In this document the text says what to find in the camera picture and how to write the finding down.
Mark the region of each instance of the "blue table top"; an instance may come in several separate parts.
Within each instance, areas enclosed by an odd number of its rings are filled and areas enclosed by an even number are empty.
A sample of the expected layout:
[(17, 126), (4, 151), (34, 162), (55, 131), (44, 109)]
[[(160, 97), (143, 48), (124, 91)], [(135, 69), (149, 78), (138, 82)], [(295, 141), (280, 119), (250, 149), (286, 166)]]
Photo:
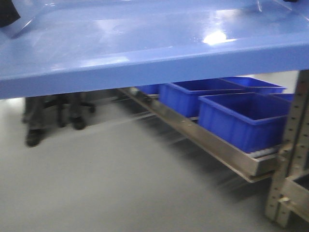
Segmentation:
[(309, 3), (14, 0), (0, 98), (309, 69)]

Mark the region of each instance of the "chair caster wheel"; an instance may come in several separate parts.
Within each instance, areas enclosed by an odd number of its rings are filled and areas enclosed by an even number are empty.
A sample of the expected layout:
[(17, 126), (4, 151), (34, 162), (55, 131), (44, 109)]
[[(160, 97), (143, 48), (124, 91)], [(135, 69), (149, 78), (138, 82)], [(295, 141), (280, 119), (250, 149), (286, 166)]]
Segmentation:
[(90, 113), (94, 113), (96, 111), (96, 108), (94, 107), (94, 106), (91, 106), (90, 108), (89, 108), (89, 112)]

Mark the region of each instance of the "blue storage box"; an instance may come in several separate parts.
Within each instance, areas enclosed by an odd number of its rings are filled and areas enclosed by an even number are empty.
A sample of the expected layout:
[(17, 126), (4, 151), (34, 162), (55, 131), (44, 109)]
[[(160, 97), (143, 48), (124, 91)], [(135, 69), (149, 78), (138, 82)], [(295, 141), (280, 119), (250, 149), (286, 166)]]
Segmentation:
[(158, 94), (160, 85), (136, 86), (145, 94)]
[(293, 98), (294, 98), (293, 93), (274, 93), (274, 94), (271, 94), (271, 96), (274, 96), (274, 97), (277, 97), (277, 98), (282, 98), (282, 99), (285, 99), (289, 102), (292, 102)]
[(240, 150), (250, 153), (281, 143), (290, 108), (288, 101), (257, 93), (199, 99), (199, 125)]
[(207, 79), (163, 84), (159, 100), (185, 117), (196, 117), (201, 95), (244, 92), (240, 86), (221, 79)]
[(225, 77), (222, 78), (231, 83), (241, 85), (247, 92), (269, 94), (269, 93), (282, 93), (286, 88), (278, 86), (270, 82), (261, 81), (252, 77)]

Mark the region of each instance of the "metal frame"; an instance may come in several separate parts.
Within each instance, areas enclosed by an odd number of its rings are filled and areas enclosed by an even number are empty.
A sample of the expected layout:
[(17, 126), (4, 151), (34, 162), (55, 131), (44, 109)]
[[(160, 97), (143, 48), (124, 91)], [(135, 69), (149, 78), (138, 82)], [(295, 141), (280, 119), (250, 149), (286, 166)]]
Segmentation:
[(196, 124), (193, 121), (196, 118), (190, 119), (178, 114), (154, 97), (142, 93), (135, 87), (120, 88), (119, 90), (147, 110), (155, 113), (175, 130), (189, 138), (248, 182), (253, 183), (272, 176), (277, 165), (277, 154), (254, 158)]
[(309, 190), (294, 182), (305, 169), (309, 145), (309, 70), (301, 71), (295, 90), (284, 141), (279, 150), (279, 167), (273, 175), (266, 216), (285, 227), (291, 211), (309, 221), (306, 198)]
[(297, 181), (308, 176), (309, 158), (309, 70), (300, 71), (294, 100), (278, 154), (252, 157), (232, 146), (193, 120), (186, 118), (138, 89), (120, 88), (123, 94), (155, 113), (174, 129), (250, 183), (272, 176), (266, 216), (285, 227), (294, 212), (309, 222), (309, 189)]

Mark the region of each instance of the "epoxy floor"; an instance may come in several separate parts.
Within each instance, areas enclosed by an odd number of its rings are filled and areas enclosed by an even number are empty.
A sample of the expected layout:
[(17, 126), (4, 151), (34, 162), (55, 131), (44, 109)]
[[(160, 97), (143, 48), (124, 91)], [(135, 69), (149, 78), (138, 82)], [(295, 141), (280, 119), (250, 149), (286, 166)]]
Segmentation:
[(24, 146), (22, 99), (0, 100), (1, 232), (308, 232), (264, 216), (270, 180), (247, 184), (132, 100), (112, 91), (84, 115)]

